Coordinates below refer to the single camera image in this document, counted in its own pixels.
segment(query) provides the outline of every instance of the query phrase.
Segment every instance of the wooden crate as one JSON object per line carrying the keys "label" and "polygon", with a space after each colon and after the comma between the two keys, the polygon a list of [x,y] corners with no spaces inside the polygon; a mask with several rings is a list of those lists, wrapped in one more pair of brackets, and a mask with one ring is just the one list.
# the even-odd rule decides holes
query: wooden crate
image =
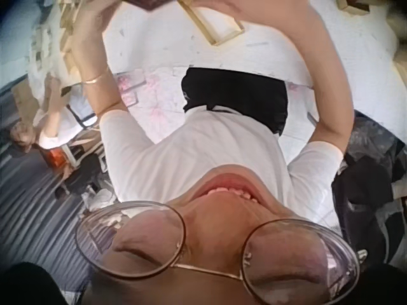
{"label": "wooden crate", "polygon": [[338,8],[351,15],[364,16],[370,14],[370,7],[367,4],[357,3],[355,0],[336,0]]}

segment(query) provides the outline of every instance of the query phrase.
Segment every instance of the eyeglass lens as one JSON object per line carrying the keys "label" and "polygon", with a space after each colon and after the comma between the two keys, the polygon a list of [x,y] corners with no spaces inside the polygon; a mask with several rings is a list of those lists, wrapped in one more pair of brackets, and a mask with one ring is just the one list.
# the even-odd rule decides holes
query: eyeglass lens
{"label": "eyeglass lens", "polygon": [[243,254],[249,289],[267,304],[324,304],[354,279],[333,240],[301,223],[277,221],[251,234]]}
{"label": "eyeglass lens", "polygon": [[168,266],[180,251],[181,218],[163,206],[141,206],[83,224],[78,244],[94,264],[122,277],[143,277]]}

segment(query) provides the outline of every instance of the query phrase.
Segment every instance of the sleeve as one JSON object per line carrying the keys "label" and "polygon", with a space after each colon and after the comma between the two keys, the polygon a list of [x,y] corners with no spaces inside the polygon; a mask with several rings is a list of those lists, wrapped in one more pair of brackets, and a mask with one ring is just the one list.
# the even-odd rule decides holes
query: sleeve
{"label": "sleeve", "polygon": [[113,110],[102,116],[100,132],[109,176],[120,200],[120,195],[126,191],[123,188],[132,180],[133,173],[128,169],[134,167],[129,165],[154,143],[135,118],[121,110]]}
{"label": "sleeve", "polygon": [[41,146],[43,149],[53,149],[64,144],[66,144],[66,142],[62,142],[61,139],[58,137],[47,137],[44,131],[41,131],[41,133],[39,134],[38,145]]}
{"label": "sleeve", "polygon": [[288,166],[294,189],[295,211],[315,219],[320,205],[331,193],[331,184],[339,170],[343,154],[327,142],[308,143]]}

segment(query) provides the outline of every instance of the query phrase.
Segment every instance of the corrugated metal wall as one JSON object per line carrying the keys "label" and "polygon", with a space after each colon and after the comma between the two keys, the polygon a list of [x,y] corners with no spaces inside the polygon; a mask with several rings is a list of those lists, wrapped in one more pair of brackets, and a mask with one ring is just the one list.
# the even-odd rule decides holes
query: corrugated metal wall
{"label": "corrugated metal wall", "polygon": [[[18,119],[13,95],[0,94],[1,131]],[[81,198],[57,201],[60,177],[48,168],[38,151],[21,158],[0,146],[0,272],[27,261],[45,268],[61,289],[75,291],[86,278],[88,265],[74,244]]]}

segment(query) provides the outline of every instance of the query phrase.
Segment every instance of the hand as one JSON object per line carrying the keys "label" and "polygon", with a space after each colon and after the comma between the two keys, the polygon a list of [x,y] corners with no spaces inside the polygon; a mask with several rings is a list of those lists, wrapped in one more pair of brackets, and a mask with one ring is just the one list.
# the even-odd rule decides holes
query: hand
{"label": "hand", "polygon": [[61,97],[61,82],[59,79],[50,76],[49,74],[45,79],[45,91],[49,92],[50,103],[48,106],[48,113],[60,112],[68,103],[71,94]]}
{"label": "hand", "polygon": [[73,43],[100,38],[106,30],[121,0],[84,0],[74,24]]}
{"label": "hand", "polygon": [[303,16],[316,14],[309,0],[193,0],[192,5],[210,8],[237,20],[268,25],[284,34],[298,26]]}

